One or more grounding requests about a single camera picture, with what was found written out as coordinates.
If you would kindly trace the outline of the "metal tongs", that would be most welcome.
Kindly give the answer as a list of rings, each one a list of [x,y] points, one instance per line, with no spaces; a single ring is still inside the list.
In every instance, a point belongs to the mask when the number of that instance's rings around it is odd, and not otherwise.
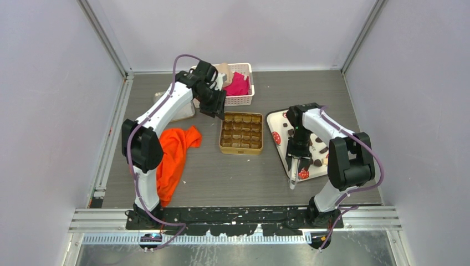
[[[291,168],[289,174],[289,188],[294,190],[298,183],[298,167],[299,167],[299,158],[293,156],[291,160]]]

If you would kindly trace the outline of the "gold chocolate tray box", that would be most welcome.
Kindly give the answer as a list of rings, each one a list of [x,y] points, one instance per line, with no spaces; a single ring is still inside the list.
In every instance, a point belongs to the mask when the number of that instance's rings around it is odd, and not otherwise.
[[[221,124],[219,149],[226,155],[260,155],[264,147],[262,114],[226,112]]]

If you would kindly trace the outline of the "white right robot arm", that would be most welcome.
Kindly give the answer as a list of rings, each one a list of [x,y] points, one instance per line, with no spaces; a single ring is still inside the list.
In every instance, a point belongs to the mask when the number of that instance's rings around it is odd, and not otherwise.
[[[320,228],[330,216],[337,213],[338,205],[347,193],[360,189],[375,177],[375,164],[368,134],[348,130],[316,103],[289,107],[286,117],[293,127],[288,138],[285,160],[290,179],[296,181],[301,170],[312,160],[310,139],[312,134],[328,148],[328,181],[308,203],[308,222]]]

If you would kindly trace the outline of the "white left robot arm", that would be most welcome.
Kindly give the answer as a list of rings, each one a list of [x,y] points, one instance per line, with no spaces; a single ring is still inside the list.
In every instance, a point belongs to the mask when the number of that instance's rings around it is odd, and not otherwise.
[[[220,73],[214,65],[201,60],[195,68],[174,72],[166,92],[147,112],[135,120],[123,122],[122,154],[134,179],[135,205],[141,211],[140,222],[147,228],[158,227],[162,220],[161,213],[155,210],[160,204],[156,170],[164,156],[161,133],[174,116],[194,99],[199,101],[201,113],[224,119],[226,91],[222,85],[227,80],[227,74]]]

